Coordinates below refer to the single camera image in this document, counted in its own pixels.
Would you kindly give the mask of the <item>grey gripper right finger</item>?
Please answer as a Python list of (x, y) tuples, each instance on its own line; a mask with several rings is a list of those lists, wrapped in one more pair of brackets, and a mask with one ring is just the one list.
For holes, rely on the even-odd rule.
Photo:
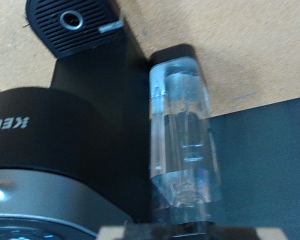
[(276, 227), (224, 227), (210, 226), (204, 234), (191, 240), (288, 240), (281, 228)]

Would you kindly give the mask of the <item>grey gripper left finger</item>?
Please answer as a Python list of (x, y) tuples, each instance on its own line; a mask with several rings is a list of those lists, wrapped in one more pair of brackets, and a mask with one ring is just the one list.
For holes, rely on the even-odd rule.
[(102, 226), (98, 240), (172, 240), (192, 233), (192, 226), (131, 224), (123, 226)]

